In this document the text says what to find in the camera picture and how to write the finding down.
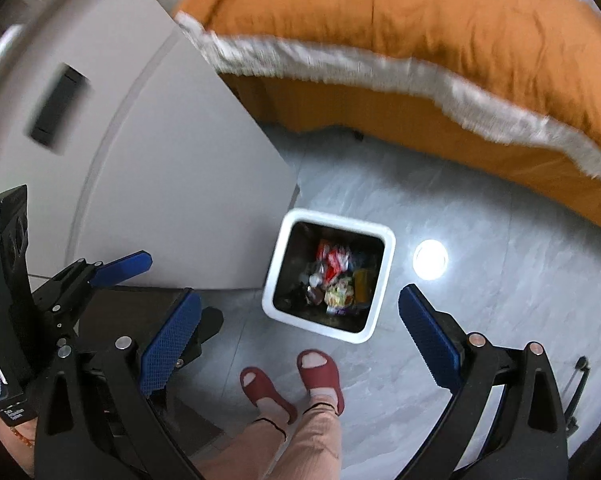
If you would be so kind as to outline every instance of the sock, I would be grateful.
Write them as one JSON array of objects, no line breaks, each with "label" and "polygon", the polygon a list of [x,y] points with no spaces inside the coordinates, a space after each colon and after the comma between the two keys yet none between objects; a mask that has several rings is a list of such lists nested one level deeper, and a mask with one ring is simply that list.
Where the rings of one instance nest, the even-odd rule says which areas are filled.
[{"label": "sock", "polygon": [[[303,360],[300,362],[300,366],[303,368],[318,368],[319,366],[324,365],[326,362],[327,359],[325,359],[321,354],[312,352],[303,355]],[[330,397],[334,408],[338,410],[338,395],[334,388],[312,388],[309,391],[309,395],[311,397],[310,402],[312,403],[314,403],[315,397]]]},{"label": "sock", "polygon": [[[243,377],[243,386],[247,386],[254,379],[256,379],[256,374],[246,374],[245,377]],[[270,397],[263,397],[263,399],[258,399],[256,401],[256,406],[264,418],[268,418],[274,424],[280,426],[282,430],[285,429],[287,422],[290,420],[290,414],[287,413],[287,410],[278,404],[274,399],[271,399]]]}]

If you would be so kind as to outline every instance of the trash can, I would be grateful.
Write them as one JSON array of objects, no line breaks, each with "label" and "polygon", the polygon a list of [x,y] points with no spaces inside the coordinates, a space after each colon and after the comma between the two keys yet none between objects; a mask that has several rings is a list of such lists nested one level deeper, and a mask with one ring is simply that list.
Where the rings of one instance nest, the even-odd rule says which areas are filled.
[{"label": "trash can", "polygon": [[[316,264],[317,250],[323,240],[347,248],[348,253],[359,254],[358,257],[367,262],[374,262],[375,269],[373,273],[370,271],[370,283],[367,284],[369,301],[362,308],[353,305],[334,314],[333,307],[330,311],[327,304],[312,303],[299,292],[306,290],[307,285],[303,283],[307,280],[308,268]],[[363,343],[376,328],[395,246],[394,233],[386,226],[307,209],[292,209],[280,226],[264,286],[263,310],[272,319],[310,332]]]}]

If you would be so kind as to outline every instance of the white trash can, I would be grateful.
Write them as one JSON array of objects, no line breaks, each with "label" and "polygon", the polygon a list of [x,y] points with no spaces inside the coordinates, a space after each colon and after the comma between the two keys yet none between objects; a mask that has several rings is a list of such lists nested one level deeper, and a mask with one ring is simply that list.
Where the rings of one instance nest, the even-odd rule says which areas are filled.
[{"label": "white trash can", "polygon": [[[294,308],[287,298],[298,287],[299,276],[316,259],[321,239],[356,248],[380,262],[369,309],[356,319],[330,316],[317,307],[311,315]],[[350,343],[369,339],[378,321],[394,257],[396,237],[386,226],[307,209],[292,209],[282,220],[263,291],[263,310],[280,322]]]}]

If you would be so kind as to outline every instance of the foot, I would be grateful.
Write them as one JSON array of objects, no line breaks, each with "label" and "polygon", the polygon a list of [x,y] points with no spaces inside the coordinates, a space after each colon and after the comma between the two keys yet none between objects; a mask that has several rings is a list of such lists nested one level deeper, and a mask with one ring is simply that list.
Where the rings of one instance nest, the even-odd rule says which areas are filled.
[{"label": "foot", "polygon": [[305,350],[296,359],[298,373],[308,389],[312,404],[327,402],[337,415],[345,409],[345,399],[340,387],[338,366],[325,352]]},{"label": "foot", "polygon": [[240,373],[240,385],[247,399],[261,415],[276,424],[293,424],[298,417],[296,407],[276,391],[272,381],[260,368],[245,368]]}]

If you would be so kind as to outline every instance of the floor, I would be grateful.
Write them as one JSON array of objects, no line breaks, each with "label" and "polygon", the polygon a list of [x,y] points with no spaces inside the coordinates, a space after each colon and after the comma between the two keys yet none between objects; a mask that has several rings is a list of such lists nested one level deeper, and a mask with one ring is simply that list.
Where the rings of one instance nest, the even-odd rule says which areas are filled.
[{"label": "floor", "polygon": [[[540,341],[564,402],[578,380],[570,381],[574,364],[587,355],[592,373],[570,453],[587,439],[601,420],[601,229],[517,185],[370,137],[359,142],[343,128],[303,136],[263,129],[298,174],[298,206],[394,231],[397,250],[379,323],[367,343],[353,345],[270,320],[260,291],[204,293],[226,322],[202,358],[175,374],[183,402],[234,435],[256,415],[238,383],[242,368],[263,368],[284,396],[306,402],[295,357],[321,348],[340,365],[347,401],[342,478],[395,478],[449,400],[397,312],[399,291],[416,283],[466,332],[511,348]],[[427,238],[440,240],[450,257],[447,272],[429,282],[411,264]],[[497,400],[488,404],[463,463],[479,452]]]}]

